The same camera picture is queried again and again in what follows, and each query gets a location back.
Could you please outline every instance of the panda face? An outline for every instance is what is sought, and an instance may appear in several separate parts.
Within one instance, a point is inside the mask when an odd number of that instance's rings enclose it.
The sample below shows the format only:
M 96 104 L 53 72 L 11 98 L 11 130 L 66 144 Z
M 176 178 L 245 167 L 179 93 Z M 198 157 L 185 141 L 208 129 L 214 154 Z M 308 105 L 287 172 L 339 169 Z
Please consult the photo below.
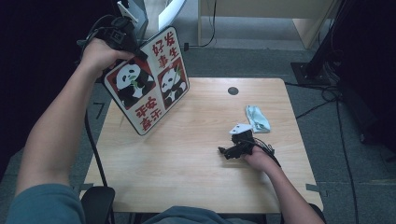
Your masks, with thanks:
M 121 68 L 117 74 L 117 88 L 122 90 L 131 85 L 140 74 L 140 67 L 137 64 L 127 64 Z
M 163 75 L 163 83 L 161 84 L 162 92 L 167 92 L 180 81 L 180 75 L 175 70 L 171 69 Z

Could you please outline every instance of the panda illustration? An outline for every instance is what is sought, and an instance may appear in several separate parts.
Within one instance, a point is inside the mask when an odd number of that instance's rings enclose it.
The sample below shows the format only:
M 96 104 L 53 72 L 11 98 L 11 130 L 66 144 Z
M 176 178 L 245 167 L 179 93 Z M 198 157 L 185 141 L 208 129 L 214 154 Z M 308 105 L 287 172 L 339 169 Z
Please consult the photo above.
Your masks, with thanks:
M 133 60 L 121 68 L 113 78 L 113 83 L 117 86 L 120 100 L 127 108 L 136 104 L 155 85 L 153 76 L 141 69 Z
M 171 105 L 186 90 L 187 84 L 181 78 L 179 66 L 170 69 L 163 75 L 161 91 L 163 92 L 163 101 L 165 106 Z

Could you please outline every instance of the panda sign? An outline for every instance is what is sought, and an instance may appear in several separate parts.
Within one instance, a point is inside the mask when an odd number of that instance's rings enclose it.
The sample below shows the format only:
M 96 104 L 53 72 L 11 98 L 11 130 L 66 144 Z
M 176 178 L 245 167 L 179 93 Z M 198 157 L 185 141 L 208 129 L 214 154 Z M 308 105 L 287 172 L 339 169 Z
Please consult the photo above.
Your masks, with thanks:
M 188 91 L 190 84 L 177 33 L 167 27 L 141 48 L 145 62 L 134 57 L 104 75 L 103 83 L 137 133 L 146 134 Z

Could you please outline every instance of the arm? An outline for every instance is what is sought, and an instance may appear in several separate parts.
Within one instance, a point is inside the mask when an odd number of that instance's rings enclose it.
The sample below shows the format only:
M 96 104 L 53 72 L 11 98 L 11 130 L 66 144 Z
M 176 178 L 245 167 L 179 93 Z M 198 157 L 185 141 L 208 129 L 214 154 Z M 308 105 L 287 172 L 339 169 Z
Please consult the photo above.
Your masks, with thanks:
M 255 169 L 265 172 L 274 186 L 280 210 L 286 223 L 323 223 L 297 189 L 290 183 L 282 169 L 258 147 L 245 160 Z
M 29 134 L 16 195 L 40 184 L 69 185 L 94 81 L 117 59 L 132 57 L 131 53 L 111 49 L 100 39 L 93 39 L 85 48 L 81 64 Z

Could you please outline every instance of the hand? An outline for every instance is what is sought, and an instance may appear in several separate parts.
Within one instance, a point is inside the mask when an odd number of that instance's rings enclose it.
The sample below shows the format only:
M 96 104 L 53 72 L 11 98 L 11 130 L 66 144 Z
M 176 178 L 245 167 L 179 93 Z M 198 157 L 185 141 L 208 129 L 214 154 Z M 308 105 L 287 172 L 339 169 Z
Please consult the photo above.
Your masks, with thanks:
M 80 66 L 95 77 L 100 77 L 103 70 L 114 66 L 117 59 L 130 60 L 134 55 L 127 51 L 114 50 L 104 40 L 93 38 L 84 49 Z
M 249 163 L 256 170 L 267 172 L 272 166 L 276 166 L 276 163 L 271 159 L 264 151 L 259 147 L 253 147 L 251 155 L 245 155 L 243 157 L 247 163 Z

